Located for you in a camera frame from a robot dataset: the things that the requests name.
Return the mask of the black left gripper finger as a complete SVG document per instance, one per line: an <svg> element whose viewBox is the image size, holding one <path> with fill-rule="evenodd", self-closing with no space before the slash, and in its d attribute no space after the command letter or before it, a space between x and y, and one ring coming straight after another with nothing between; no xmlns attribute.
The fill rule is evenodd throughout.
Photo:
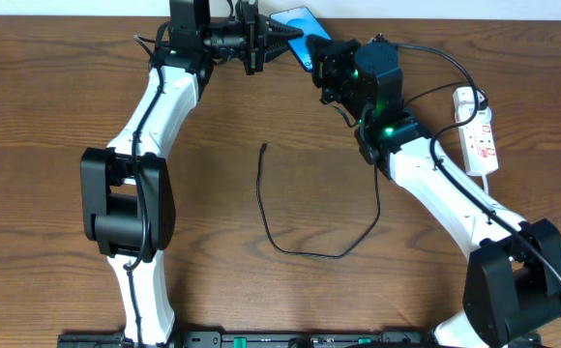
<svg viewBox="0 0 561 348"><path fill-rule="evenodd" d="M275 60L280 55L284 54L289 49L287 43L275 43L268 45L263 50L264 63L269 63Z"/></svg>
<svg viewBox="0 0 561 348"><path fill-rule="evenodd" d="M264 41L266 44L287 43L304 36L302 29L282 24L270 17L265 18Z"/></svg>

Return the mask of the blue Galaxy smartphone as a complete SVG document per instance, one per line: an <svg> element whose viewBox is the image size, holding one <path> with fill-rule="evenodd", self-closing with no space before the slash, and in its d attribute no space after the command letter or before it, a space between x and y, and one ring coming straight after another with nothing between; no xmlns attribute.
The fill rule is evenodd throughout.
<svg viewBox="0 0 561 348"><path fill-rule="evenodd" d="M308 38L317 37L324 40L331 40L331 37L318 19L313 15L309 8L305 6L280 11L271 14L271 18L280 24L284 24L302 31L302 36L288 42L289 49L307 72L311 73L313 64L308 49Z"/></svg>

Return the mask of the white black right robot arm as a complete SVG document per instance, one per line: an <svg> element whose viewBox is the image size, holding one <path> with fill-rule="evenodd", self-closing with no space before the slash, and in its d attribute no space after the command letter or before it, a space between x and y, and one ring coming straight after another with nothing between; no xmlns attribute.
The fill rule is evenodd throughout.
<svg viewBox="0 0 561 348"><path fill-rule="evenodd" d="M306 47L322 100L355 119L365 160L418 199L467 259L463 309L434 329L435 341L505 347L560 318L560 232L508 210L448 158L404 105L399 45L309 35Z"/></svg>

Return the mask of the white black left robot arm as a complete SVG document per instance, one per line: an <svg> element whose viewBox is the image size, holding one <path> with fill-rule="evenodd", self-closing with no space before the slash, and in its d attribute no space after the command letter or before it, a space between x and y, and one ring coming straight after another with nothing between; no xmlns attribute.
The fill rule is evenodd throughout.
<svg viewBox="0 0 561 348"><path fill-rule="evenodd" d="M176 314L163 257L176 208L167 157L214 67L237 59L253 75L304 35L261 14L255 1L230 7L228 18L215 22L206 0L170 0L170 19L156 37L134 38L149 56L149 75L132 117L105 147L88 148L81 157L84 233L117 276L124 345L164 347L172 338Z"/></svg>

